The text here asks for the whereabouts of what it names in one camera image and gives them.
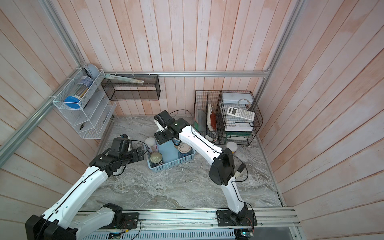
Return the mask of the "blue can silver lid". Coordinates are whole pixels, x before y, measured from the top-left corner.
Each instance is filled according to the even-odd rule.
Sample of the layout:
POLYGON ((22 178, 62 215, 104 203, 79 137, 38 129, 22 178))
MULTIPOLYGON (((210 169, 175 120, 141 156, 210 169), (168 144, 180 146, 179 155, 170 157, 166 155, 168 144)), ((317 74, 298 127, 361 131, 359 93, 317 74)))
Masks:
POLYGON ((180 143, 177 149, 179 159, 189 156, 193 153, 192 147, 183 142, 180 143))

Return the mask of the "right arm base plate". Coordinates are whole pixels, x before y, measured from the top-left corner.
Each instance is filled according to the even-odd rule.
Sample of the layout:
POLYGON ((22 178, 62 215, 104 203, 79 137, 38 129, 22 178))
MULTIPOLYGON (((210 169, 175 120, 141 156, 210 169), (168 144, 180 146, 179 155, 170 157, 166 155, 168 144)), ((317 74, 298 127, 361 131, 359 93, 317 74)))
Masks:
POLYGON ((217 210, 216 215, 218 226, 220 227, 255 227, 258 224, 254 211, 252 210, 241 211, 238 214, 230 210, 217 210))

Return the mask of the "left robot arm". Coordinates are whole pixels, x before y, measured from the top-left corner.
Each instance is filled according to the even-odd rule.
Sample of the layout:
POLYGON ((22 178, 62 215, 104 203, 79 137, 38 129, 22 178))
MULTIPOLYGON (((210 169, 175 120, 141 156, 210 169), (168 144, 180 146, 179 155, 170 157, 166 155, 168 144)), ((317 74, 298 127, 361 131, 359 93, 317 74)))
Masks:
POLYGON ((133 148, 133 140, 121 135, 112 146, 96 156, 80 179, 42 215, 32 215, 25 223, 29 240, 81 240, 94 231, 126 228, 128 224, 122 207, 105 204, 81 220, 74 217, 94 191, 109 177, 120 176, 128 164, 144 160, 148 145, 133 148))

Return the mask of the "white lid red can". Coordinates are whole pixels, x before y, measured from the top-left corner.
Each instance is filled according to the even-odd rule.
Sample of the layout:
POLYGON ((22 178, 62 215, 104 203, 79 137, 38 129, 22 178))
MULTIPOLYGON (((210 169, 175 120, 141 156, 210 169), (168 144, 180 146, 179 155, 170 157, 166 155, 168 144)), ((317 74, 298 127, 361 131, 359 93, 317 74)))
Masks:
POLYGON ((150 154, 158 152, 158 143, 155 138, 147 138, 145 144, 148 146, 148 152, 150 154))

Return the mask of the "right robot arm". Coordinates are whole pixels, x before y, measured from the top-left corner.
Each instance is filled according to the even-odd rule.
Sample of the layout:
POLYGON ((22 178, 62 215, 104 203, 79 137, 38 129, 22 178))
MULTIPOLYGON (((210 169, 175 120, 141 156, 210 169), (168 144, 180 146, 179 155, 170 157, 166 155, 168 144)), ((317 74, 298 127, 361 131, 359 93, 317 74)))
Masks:
POLYGON ((237 188, 236 174, 241 173, 245 164, 236 170, 234 154, 229 148, 222 149, 200 135, 192 125, 183 118, 175 120, 167 111, 162 111, 154 117, 159 131, 154 134, 156 141, 162 145, 177 139, 192 147, 211 166, 210 179, 221 187, 228 204, 228 211, 238 221, 249 213, 250 204, 243 201, 237 188))

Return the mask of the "light blue plastic basket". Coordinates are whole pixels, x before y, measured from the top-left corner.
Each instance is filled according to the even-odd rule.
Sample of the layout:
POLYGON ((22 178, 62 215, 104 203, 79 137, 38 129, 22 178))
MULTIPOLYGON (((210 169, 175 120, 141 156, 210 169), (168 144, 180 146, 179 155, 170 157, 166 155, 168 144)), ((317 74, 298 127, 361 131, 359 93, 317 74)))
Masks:
POLYGON ((168 141, 162 145, 158 144, 158 150, 159 153, 163 156, 163 164, 153 167, 150 161, 151 155, 147 153, 146 160, 147 164, 150 170, 152 170, 154 173, 170 169, 172 167, 181 165, 183 163, 187 163, 194 159, 196 151, 194 149, 191 149, 190 154, 187 156, 184 156, 182 158, 179 157, 179 151, 177 148, 174 147, 174 144, 172 141, 168 141))

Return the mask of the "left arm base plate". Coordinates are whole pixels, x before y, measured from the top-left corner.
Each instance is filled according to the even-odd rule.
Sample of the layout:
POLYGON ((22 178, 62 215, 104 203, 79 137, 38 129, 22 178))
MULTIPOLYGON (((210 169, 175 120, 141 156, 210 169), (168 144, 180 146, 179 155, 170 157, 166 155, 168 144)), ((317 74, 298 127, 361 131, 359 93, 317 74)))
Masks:
POLYGON ((139 223, 139 213, 118 213, 109 225, 101 229, 136 229, 139 223))

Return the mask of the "red label can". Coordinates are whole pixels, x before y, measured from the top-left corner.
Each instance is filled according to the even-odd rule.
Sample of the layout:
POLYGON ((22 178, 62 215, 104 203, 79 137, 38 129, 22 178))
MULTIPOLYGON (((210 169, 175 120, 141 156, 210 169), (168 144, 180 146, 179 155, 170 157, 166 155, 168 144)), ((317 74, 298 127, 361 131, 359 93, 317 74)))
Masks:
POLYGON ((164 163, 163 161, 163 156, 161 153, 159 152, 154 152, 151 154, 150 156, 150 166, 152 168, 155 168, 157 166, 160 166, 164 163))

